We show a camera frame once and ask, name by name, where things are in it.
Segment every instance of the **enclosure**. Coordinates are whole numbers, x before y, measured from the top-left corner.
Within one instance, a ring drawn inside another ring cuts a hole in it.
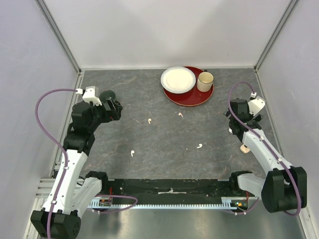
[[[260,125],[270,143],[307,172],[307,207],[298,217],[270,214],[262,204],[244,219],[202,209],[132,209],[104,218],[87,211],[78,238],[319,238],[318,10],[315,0],[2,1],[3,238],[39,238],[30,214],[45,202],[40,182],[61,159],[34,117],[45,92],[97,86],[113,90],[123,106],[119,121],[96,130],[81,176],[96,170],[111,179],[227,180],[248,170],[265,178],[223,115],[228,91],[241,81],[266,100]],[[207,69],[212,96],[194,107],[170,101],[160,78],[173,66]],[[249,96],[246,86],[234,93]],[[60,142],[79,100],[56,93],[41,103],[41,121]]]

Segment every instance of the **white plate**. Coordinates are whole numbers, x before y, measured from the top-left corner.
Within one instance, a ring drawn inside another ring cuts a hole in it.
[[[164,71],[161,75],[160,82],[165,90],[176,94],[182,94],[190,91],[194,87],[196,77],[191,70],[185,67],[176,66]]]

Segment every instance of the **white bracket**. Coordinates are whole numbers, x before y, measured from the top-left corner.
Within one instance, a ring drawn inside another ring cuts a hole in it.
[[[248,191],[256,197],[261,198],[265,179],[259,178],[252,173],[241,174],[237,177],[238,186],[241,190]]]
[[[251,113],[254,117],[259,114],[259,112],[265,107],[266,102],[263,98],[257,96],[256,99],[248,102],[249,113]]]
[[[102,103],[100,101],[100,98],[98,97],[99,94],[99,88],[96,86],[88,86],[85,88],[84,95],[82,96],[82,99],[86,103],[92,102],[95,106],[101,106]]]
[[[78,210],[78,217],[83,216],[92,199],[101,191],[102,181],[97,178],[86,178],[79,191],[74,195],[72,207]]]

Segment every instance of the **beige cup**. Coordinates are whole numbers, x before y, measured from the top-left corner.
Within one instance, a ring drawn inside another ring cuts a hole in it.
[[[197,81],[197,88],[199,91],[207,92],[213,84],[214,76],[207,71],[199,74]]]

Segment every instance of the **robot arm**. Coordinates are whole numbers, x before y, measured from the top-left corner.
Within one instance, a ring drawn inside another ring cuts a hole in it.
[[[307,205],[307,174],[302,167],[294,167],[288,162],[267,140],[258,124],[262,119],[259,112],[264,107],[265,102],[261,98],[252,99],[250,102],[235,99],[231,100],[230,105],[236,116],[254,129],[260,137],[242,126],[227,111],[225,115],[230,116],[229,131],[236,135],[245,147],[251,150],[267,175],[266,179],[262,179],[252,172],[242,171],[232,173],[231,180],[235,182],[238,188],[260,197],[268,212],[273,213],[297,208],[297,197],[287,172],[267,148],[264,143],[266,142],[291,172],[300,193],[302,208],[304,208]]]
[[[108,177],[105,172],[89,172],[82,187],[75,193],[81,169],[86,162],[95,141],[94,131],[101,123],[108,123],[121,118],[123,107],[115,100],[115,93],[104,91],[99,97],[97,87],[77,89],[83,101],[72,108],[72,123],[69,125],[63,147],[68,155],[68,166],[62,163],[48,200],[41,211],[33,211],[31,222],[42,237],[47,237],[46,224],[51,204],[54,204],[51,217],[51,236],[58,239],[77,237],[81,218],[92,199],[101,191],[108,190]],[[53,195],[64,175],[56,200]]]

